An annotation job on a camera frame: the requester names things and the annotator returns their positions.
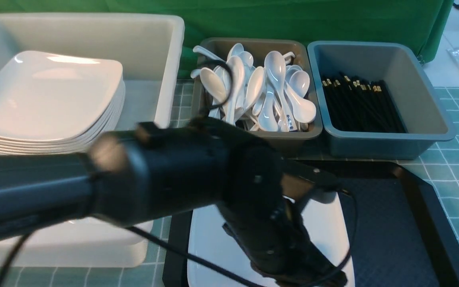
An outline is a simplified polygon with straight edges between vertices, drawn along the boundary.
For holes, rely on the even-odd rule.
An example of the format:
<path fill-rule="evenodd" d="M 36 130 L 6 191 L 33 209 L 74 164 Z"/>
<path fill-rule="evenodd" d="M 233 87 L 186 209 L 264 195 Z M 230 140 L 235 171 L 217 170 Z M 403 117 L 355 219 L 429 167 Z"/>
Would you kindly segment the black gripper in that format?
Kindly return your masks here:
<path fill-rule="evenodd" d="M 300 162 L 247 163 L 235 168 L 232 183 L 218 204 L 224 230 L 250 260 L 251 268 L 283 287 L 343 287 L 342 270 L 311 241 L 302 209 L 309 200 L 330 203 L 340 183 L 334 174 Z"/>

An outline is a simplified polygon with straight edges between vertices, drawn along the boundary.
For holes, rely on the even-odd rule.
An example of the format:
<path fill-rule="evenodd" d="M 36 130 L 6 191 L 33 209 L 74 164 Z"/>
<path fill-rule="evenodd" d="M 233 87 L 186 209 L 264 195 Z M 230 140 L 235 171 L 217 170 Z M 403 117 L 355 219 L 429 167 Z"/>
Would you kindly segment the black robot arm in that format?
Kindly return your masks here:
<path fill-rule="evenodd" d="M 248 287 L 256 284 L 186 253 L 138 224 L 215 205 L 251 268 L 284 287 L 343 287 L 343 267 L 312 243 L 301 211 L 340 191 L 327 171 L 283 157 L 263 138 L 214 118 L 182 128 L 141 122 L 99 136 L 84 153 L 0 155 L 0 240 L 19 237 L 0 268 L 0 287 L 23 244 L 40 229 L 93 217 L 124 228 Z"/>

